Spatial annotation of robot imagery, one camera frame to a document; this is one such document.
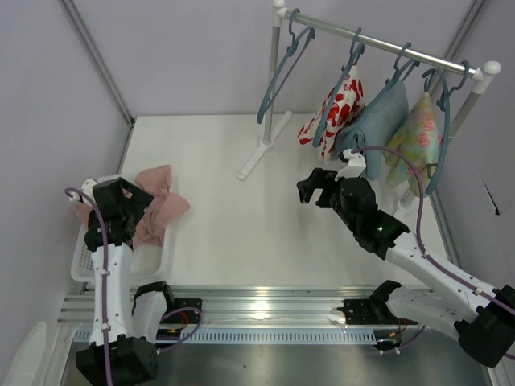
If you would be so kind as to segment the pink pleated skirt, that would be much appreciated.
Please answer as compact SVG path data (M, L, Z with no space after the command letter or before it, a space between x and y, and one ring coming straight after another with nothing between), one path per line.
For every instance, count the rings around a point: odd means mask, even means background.
M147 208L145 219L139 224L138 230L143 233L143 243L163 245L166 227L190 209L189 202L171 190L173 182L171 165L165 164L146 169L137 173L132 180L124 179L154 196L152 203ZM80 189L68 188L65 190L65 194L70 200L73 192L79 193L84 200L83 202L77 202L76 212L87 228L85 243L89 250L95 252L106 245L121 245L118 243L121 227L111 222L105 225L95 201L81 192ZM134 250L139 245L127 246Z

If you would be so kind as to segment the blue plastic hanger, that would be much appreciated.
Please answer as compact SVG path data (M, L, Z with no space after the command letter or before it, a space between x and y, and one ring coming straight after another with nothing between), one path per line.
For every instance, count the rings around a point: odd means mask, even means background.
M268 87L264 94L264 97L262 98L262 102L261 102L258 112L257 112L257 123L258 124L262 123L266 112L270 109L271 105L274 103L275 98L280 93L283 85L285 84L287 78L293 71L295 65L298 63L299 59L301 58L303 53L306 51L309 43L315 38L315 29L313 27L304 28L298 35L296 35L292 31L292 24L297 19L297 14L299 12L300 12L299 8L294 8L291 11L291 15L289 17L289 33L292 38L291 44L286 49L285 55L282 57L281 62L276 67L276 70L274 71L274 74L272 75L271 80L268 84ZM281 74L281 71L284 69L284 66L285 66L286 62L288 61L288 59L292 58L294 56L294 54L297 52L297 50L299 49L299 43L300 43L302 37L306 37L302 50L299 52L299 54L295 58L295 61L292 63L292 65L288 69L286 75L282 78L280 85L277 85L277 81Z

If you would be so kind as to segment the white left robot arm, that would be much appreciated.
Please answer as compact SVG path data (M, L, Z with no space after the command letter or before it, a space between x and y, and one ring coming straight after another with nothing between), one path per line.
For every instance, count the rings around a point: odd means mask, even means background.
M174 295L166 282L156 281L130 297L133 238L153 197L122 177L88 179L73 197L92 208L84 242L97 287L89 345L77 352L76 367L91 385L153 380L159 373L156 335Z

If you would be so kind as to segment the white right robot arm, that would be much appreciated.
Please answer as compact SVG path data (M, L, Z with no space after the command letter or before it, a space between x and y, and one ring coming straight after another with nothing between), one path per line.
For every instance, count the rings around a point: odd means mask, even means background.
M356 242L419 279L436 293L416 295L402 285L386 281L376 290L389 312L455 339L462 350L488 368L506 358L514 343L514 289L497 289L478 280L450 261L432 257L401 221L382 211L366 179L340 177L335 171L315 168L297 182L301 203L331 208L348 227Z

